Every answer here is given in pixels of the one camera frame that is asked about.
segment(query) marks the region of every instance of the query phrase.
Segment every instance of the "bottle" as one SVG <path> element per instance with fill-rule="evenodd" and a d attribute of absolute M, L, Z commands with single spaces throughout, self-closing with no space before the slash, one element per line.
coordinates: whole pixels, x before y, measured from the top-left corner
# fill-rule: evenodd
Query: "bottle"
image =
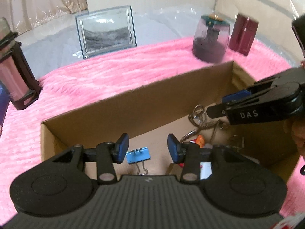
<path fill-rule="evenodd" d="M 41 88 L 5 18 L 0 18 L 0 84 L 10 96 L 12 104 L 24 109 L 38 99 Z"/>
<path fill-rule="evenodd" d="M 257 28 L 258 21 L 239 13 L 234 24 L 229 48 L 235 52 L 248 56 Z"/>
<path fill-rule="evenodd" d="M 193 41 L 193 54 L 202 61 L 221 63 L 228 47 L 230 24 L 218 15 L 202 15 Z"/>

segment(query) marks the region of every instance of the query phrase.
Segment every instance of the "glass photo frame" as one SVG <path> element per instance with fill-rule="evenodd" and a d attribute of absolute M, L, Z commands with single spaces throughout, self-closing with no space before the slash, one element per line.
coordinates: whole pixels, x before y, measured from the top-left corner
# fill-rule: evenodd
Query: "glass photo frame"
<path fill-rule="evenodd" d="M 76 24 L 84 59 L 137 46 L 131 6 L 81 14 Z"/>

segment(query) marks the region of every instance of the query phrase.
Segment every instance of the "binder clip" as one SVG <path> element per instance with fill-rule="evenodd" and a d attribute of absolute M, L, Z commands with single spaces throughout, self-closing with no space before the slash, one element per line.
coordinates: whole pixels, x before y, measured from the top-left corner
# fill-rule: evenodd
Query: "binder clip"
<path fill-rule="evenodd" d="M 138 168 L 137 175 L 144 176 L 148 174 L 148 170 L 144 166 L 144 161 L 150 159 L 150 153 L 147 147 L 136 149 L 133 151 L 128 151 L 126 153 L 126 159 L 129 164 L 135 164 Z M 140 174 L 140 168 L 138 162 L 142 162 L 144 174 Z"/>

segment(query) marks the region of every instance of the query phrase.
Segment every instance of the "pink fluffy blanket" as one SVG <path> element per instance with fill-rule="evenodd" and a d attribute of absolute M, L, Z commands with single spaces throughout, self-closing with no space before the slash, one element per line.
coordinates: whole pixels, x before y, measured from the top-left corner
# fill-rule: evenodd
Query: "pink fluffy blanket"
<path fill-rule="evenodd" d="M 9 105 L 0 140 L 0 224 L 16 213 L 9 187 L 22 172 L 40 163 L 40 123 L 55 115 L 210 64 L 192 54 L 193 39 L 179 39 L 98 56 L 59 68 L 40 79 L 38 101 L 18 111 Z M 255 41 L 248 57 L 227 51 L 255 80 L 290 68 L 264 44 Z M 296 168 L 282 208 L 287 215 L 305 211 L 305 178 Z"/>

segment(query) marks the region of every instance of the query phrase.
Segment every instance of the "cardboard box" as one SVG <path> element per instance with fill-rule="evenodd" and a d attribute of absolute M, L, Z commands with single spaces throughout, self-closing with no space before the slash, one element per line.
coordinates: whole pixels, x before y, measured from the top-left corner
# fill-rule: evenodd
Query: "cardboard box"
<path fill-rule="evenodd" d="M 251 85 L 254 80 L 233 62 L 202 68 L 121 93 L 106 100 L 53 117 L 41 124 L 42 160 L 74 144 L 94 148 L 104 141 L 116 141 L 129 134 L 129 150 L 148 147 L 145 161 L 149 174 L 164 175 L 171 164 L 167 135 L 180 139 L 194 129 L 187 115 L 198 104 L 220 101 L 223 95 Z M 209 139 L 212 130 L 202 134 Z M 242 152 L 287 180 L 298 160 L 296 146 L 283 131 L 283 122 L 230 126 L 217 131 L 215 144 L 225 144 L 231 134 L 245 137 Z M 117 175 L 136 174 L 126 161 L 115 164 Z M 96 178 L 94 164 L 86 173 Z"/>

